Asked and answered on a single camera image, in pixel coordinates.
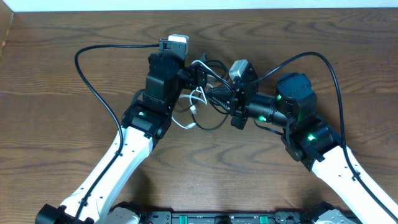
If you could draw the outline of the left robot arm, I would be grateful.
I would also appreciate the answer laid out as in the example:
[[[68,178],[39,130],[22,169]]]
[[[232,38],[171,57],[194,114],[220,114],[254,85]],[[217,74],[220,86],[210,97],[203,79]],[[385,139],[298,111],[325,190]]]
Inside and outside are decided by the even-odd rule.
[[[186,67],[183,53],[151,54],[146,86],[123,114],[113,144],[79,188],[59,207],[44,205],[35,222],[139,223],[137,209],[113,203],[169,129],[181,91],[206,87],[207,75],[199,71],[205,60],[202,57]]]

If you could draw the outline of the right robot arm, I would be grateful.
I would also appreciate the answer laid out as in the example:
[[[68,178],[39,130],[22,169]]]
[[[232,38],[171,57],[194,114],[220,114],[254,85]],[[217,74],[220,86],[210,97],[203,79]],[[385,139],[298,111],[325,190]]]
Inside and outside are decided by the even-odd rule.
[[[317,114],[317,96],[303,73],[288,73],[274,96],[259,93],[251,67],[231,70],[234,87],[208,90],[210,100],[243,129],[252,118],[280,126],[291,158],[332,188],[362,223],[397,223],[397,204],[367,174],[341,136]]]

